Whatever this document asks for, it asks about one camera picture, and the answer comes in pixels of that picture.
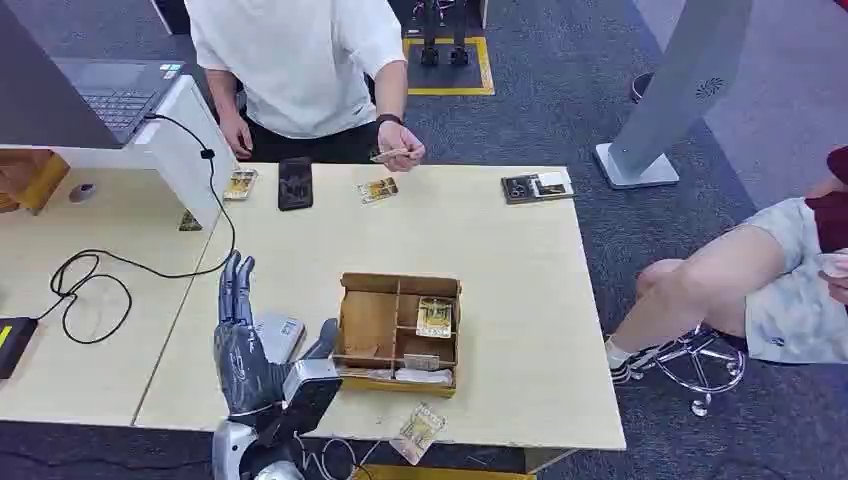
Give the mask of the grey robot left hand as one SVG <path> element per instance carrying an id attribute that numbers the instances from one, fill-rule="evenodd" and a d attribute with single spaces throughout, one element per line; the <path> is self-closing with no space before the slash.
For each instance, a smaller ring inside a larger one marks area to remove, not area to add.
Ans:
<path id="1" fill-rule="evenodd" d="M 219 279 L 213 358 L 232 420 L 286 400 L 284 382 L 296 365 L 292 355 L 306 333 L 302 321 L 285 314 L 253 315 L 250 274 L 254 266 L 253 257 L 242 258 L 235 251 Z"/>

